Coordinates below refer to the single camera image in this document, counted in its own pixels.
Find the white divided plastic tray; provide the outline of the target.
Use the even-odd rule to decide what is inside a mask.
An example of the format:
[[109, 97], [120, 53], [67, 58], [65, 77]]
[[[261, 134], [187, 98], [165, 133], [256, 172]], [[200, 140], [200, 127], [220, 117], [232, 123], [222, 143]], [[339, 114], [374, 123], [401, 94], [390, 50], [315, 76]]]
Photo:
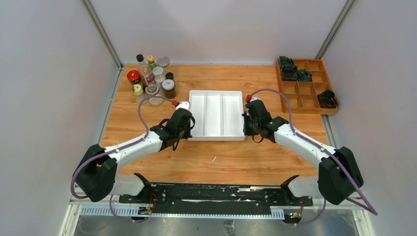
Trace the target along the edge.
[[189, 141], [244, 141], [241, 91], [191, 90], [190, 112], [196, 124]]

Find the clear lidded glass jar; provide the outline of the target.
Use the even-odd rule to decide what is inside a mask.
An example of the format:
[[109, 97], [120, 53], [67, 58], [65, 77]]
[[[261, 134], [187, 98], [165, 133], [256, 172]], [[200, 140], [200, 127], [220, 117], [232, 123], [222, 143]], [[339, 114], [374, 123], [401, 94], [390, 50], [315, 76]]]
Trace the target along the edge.
[[163, 102], [163, 99], [160, 95], [159, 86], [156, 84], [150, 84], [145, 89], [146, 94], [149, 96], [149, 103], [151, 105], [157, 106]]

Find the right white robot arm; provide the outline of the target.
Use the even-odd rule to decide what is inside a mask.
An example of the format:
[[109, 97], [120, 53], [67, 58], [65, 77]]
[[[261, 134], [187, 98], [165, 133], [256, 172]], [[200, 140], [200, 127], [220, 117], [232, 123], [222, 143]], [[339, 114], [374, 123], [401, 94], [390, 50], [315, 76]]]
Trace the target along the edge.
[[301, 197], [312, 196], [339, 205], [363, 186], [362, 175], [350, 149], [319, 143], [292, 127], [284, 118], [272, 118], [258, 98], [248, 101], [245, 107], [243, 130], [246, 136], [260, 135], [262, 140], [285, 146], [318, 170], [317, 176], [295, 175], [283, 182], [283, 203], [291, 206]]

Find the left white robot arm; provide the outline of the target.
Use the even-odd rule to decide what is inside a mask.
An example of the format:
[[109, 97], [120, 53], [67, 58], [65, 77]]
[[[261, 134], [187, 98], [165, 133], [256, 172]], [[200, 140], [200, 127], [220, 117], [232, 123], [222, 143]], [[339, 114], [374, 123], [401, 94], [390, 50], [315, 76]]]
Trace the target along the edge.
[[136, 175], [119, 175], [118, 171], [127, 164], [148, 154], [167, 148], [176, 150], [181, 139], [189, 138], [195, 119], [185, 108], [177, 108], [171, 118], [162, 120], [145, 134], [122, 144], [101, 147], [98, 144], [88, 148], [73, 174], [71, 186], [78, 185], [83, 196], [99, 202], [108, 195], [128, 194], [139, 203], [150, 199], [150, 189]]

